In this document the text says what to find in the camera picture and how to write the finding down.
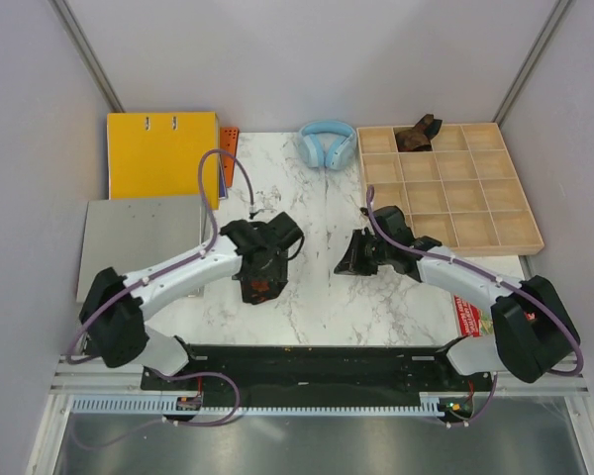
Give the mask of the black orange floral tie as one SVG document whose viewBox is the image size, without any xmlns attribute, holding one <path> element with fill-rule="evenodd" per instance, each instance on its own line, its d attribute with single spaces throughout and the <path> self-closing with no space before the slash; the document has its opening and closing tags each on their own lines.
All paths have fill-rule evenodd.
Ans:
<svg viewBox="0 0 594 475">
<path fill-rule="evenodd" d="M 266 299 L 264 292 L 268 289 L 267 283 L 266 283 L 267 272 L 268 272 L 271 264 L 276 261 L 287 261 L 287 260 L 284 259 L 283 257 L 279 257 L 277 259 L 273 259 L 271 262 L 269 262 L 265 267 L 263 267 L 261 269 L 247 269 L 247 270 L 242 271 L 242 273 L 246 273 L 253 280 L 254 288 L 257 291 L 256 305 L 270 301 L 270 300 Z"/>
</svg>

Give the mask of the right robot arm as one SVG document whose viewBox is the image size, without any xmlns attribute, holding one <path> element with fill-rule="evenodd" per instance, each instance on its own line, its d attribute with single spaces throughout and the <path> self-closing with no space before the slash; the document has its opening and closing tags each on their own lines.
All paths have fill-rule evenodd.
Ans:
<svg viewBox="0 0 594 475">
<path fill-rule="evenodd" d="M 469 375 L 507 371 L 533 383 L 554 374 L 569 355 L 582 371 L 580 337 L 551 282 L 539 275 L 528 280 L 497 274 L 457 256 L 439 240 L 415 237 L 396 206 L 363 209 L 370 225 L 352 232 L 338 275 L 372 276 L 382 266 L 451 293 L 491 318 L 492 334 L 463 336 L 445 347 L 434 364 L 436 382 L 456 389 Z"/>
</svg>

